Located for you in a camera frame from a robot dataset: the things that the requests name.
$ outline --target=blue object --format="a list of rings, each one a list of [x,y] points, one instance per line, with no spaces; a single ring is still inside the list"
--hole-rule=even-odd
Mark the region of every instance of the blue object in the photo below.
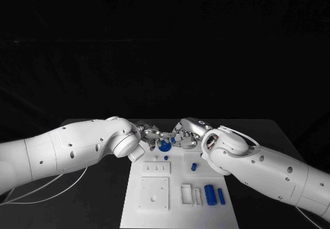
[[[193,170],[193,171],[196,171],[196,167],[197,167],[197,164],[193,163],[193,165],[192,165],[192,170]]]
[[[219,198],[220,198],[220,203],[222,205],[225,205],[225,198],[223,198],[223,194],[222,194],[222,189],[217,189],[217,194],[219,194]]]
[[[167,152],[171,148],[170,143],[166,143],[164,140],[161,140],[161,146],[158,147],[160,151]]]
[[[205,195],[206,195],[207,205],[210,205],[210,206],[216,205],[213,185],[205,185]]]

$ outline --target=robot forearm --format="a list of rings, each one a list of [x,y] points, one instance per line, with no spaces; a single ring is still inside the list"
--hole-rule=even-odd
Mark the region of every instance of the robot forearm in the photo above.
[[[245,154],[241,154],[242,141],[238,142],[238,150],[233,146],[228,147],[233,143],[226,143],[229,133],[225,133],[225,137],[222,130],[215,129],[210,133],[219,139],[212,150],[205,145],[207,138],[203,140],[203,157],[217,172],[225,175],[232,173],[264,195],[311,211],[330,221],[330,175],[262,146],[248,148]]]
[[[137,126],[122,118],[69,124],[45,134],[0,144],[0,194],[14,187],[96,164],[107,154],[144,154]]]

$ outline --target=table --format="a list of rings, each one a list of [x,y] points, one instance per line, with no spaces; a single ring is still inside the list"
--hole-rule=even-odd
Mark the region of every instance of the table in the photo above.
[[[68,119],[60,126],[91,119]],[[179,119],[150,119],[156,126],[170,132]],[[265,119],[202,119],[215,128],[230,127],[252,137],[258,143],[285,153],[297,160],[302,158],[290,143],[277,123]],[[76,185],[53,199],[26,205],[0,207],[1,229],[111,229],[119,228],[131,162],[128,158],[104,157],[91,166]],[[20,202],[42,200],[75,182],[83,170],[65,174],[36,194]],[[43,178],[14,189],[10,198],[34,190],[55,177]],[[245,186],[233,175],[225,177],[235,215],[241,229],[246,228],[314,228],[294,206],[281,203]]]

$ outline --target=white platform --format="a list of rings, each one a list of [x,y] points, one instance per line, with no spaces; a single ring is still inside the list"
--hole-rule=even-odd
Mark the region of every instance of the white platform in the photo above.
[[[147,143],[140,143],[145,149],[145,154],[131,165],[128,179],[124,210],[121,216],[119,228],[145,228],[145,229],[238,229],[238,222],[232,208],[232,202],[225,184],[223,175],[217,174],[209,167],[207,162],[200,158],[200,146],[192,150],[171,147],[168,152],[161,152],[157,148],[151,152]],[[170,162],[170,174],[143,173],[144,162],[156,162],[153,157],[157,155],[157,162]],[[197,164],[196,171],[192,171],[192,163]],[[164,206],[166,200],[161,197],[164,189],[158,189],[158,184],[151,182],[150,193],[143,191],[143,177],[168,178],[168,205],[167,210],[157,210],[154,205]],[[180,185],[192,186],[193,205],[183,205],[180,198]],[[205,196],[205,185],[213,185],[217,204],[209,206]],[[194,188],[200,190],[202,206],[196,205]],[[225,205],[220,205],[216,189],[220,188],[225,197]]]

